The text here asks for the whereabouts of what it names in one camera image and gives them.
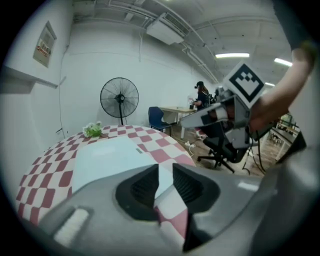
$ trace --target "green plant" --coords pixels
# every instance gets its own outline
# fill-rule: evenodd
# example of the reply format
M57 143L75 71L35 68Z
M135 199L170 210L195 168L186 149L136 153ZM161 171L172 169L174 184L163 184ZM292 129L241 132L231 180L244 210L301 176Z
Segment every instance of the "green plant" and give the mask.
M100 137L102 135L101 122L90 122L87 126L82 128L82 132L86 138Z

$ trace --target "blue chair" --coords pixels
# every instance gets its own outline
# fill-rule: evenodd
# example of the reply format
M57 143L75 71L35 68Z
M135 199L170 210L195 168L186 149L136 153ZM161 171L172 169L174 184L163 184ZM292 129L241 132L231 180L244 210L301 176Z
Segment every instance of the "blue chair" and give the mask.
M167 122L163 122L162 118L164 113L157 106L151 106L148 110L149 115L149 124L151 128L154 128L159 131L163 131L163 129L169 128L170 136L171 136L171 124Z

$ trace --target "red and white checkered cloth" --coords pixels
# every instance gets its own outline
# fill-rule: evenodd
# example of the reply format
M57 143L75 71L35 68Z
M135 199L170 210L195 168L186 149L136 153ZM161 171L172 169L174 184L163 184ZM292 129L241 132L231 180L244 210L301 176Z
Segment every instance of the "red and white checkered cloth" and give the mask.
M195 165L178 142L158 130L137 125L113 125L105 126L103 133L109 139L128 136L167 170L172 171L173 163ZM37 225L51 208L69 197L77 150L102 140L107 138L85 138L80 132L38 157L19 184L16 197L18 215ZM182 246L188 211L178 192L168 189L156 199L155 209L159 212L163 232Z

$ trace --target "white wall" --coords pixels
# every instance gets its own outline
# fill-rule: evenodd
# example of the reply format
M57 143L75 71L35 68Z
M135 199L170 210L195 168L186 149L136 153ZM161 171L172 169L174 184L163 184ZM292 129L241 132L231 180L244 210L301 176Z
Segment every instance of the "white wall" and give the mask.
M71 0L46 2L22 28L4 64L0 77L0 168L11 200L16 198L30 165L61 139L61 134L56 134L61 128L56 86L72 19ZM57 36L48 68L33 59L47 21Z
M4 65L50 84L59 85L61 62L69 44L72 20L72 0L45 2L17 35ZM33 59L35 47L47 21L57 37L48 68Z
M110 79L132 81L139 92L135 112L128 124L148 125L151 106L187 106L188 95L204 81L211 93L214 86L193 68L194 63L180 50L148 35L143 36L139 62L139 33L125 25L86 23L73 25L70 45L62 64L62 126L69 134L89 122L119 124L100 104L100 91Z
M40 138L31 109L31 89L32 85L28 82L13 77L6 77L1 83L1 180L11 199L15 198L28 166L41 153Z

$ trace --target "framed poster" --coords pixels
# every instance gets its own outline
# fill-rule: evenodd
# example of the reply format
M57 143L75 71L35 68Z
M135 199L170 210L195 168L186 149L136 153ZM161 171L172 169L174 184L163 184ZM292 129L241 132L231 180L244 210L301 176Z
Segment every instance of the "framed poster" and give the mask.
M48 67L55 40L57 39L49 21L45 24L34 49L33 58Z

